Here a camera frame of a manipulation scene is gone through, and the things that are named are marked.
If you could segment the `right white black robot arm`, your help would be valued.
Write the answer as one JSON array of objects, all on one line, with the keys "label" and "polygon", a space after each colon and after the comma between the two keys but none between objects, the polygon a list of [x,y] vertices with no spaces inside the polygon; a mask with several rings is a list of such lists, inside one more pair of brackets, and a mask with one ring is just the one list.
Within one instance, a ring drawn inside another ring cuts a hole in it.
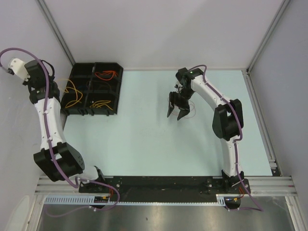
[{"label": "right white black robot arm", "polygon": [[194,93],[200,95],[213,109],[212,129],[223,149],[222,184],[217,188],[233,193],[244,180],[239,162],[237,142],[243,138],[243,108],[240,100],[224,96],[206,77],[200,66],[181,68],[176,73],[176,91],[169,93],[168,113],[179,109],[177,119],[190,113],[189,101]]}]

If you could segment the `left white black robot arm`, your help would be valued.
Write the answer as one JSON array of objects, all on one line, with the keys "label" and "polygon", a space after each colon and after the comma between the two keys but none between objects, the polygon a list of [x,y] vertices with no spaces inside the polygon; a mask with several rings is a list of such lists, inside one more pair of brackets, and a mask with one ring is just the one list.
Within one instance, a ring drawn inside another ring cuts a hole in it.
[{"label": "left white black robot arm", "polygon": [[30,101],[39,116],[41,129],[40,151],[33,155],[35,163],[52,181],[69,180],[77,177],[90,181],[95,192],[106,188],[106,180],[96,166],[88,166],[80,152],[68,144],[61,122],[60,91],[40,61],[25,64],[30,75],[27,82]]}]

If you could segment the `aluminium frame rail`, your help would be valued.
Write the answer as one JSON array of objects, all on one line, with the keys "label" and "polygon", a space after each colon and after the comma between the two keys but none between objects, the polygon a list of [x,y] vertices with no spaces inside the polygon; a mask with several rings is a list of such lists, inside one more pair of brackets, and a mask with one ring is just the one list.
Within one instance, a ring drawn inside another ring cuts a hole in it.
[{"label": "aluminium frame rail", "polygon": [[[291,177],[252,176],[248,179],[253,196],[297,196]],[[64,181],[52,182],[46,176],[38,180],[35,194],[77,195],[78,190]]]}]

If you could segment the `black compartment tray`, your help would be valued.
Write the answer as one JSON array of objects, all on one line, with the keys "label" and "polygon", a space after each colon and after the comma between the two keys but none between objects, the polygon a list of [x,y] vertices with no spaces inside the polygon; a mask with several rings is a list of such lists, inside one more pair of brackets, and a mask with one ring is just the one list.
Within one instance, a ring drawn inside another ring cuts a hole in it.
[{"label": "black compartment tray", "polygon": [[69,115],[116,115],[124,68],[118,63],[76,63],[61,101]]}]

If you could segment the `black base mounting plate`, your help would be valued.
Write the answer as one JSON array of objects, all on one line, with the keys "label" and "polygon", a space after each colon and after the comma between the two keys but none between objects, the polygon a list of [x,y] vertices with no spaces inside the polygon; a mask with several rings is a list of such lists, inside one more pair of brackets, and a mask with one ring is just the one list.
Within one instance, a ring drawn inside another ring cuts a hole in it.
[{"label": "black base mounting plate", "polygon": [[247,179],[240,183],[212,176],[114,176],[105,177],[103,183],[81,183],[79,193],[111,193],[116,201],[118,190],[120,202],[128,203],[206,203],[215,202],[217,194],[240,194],[251,192]]}]

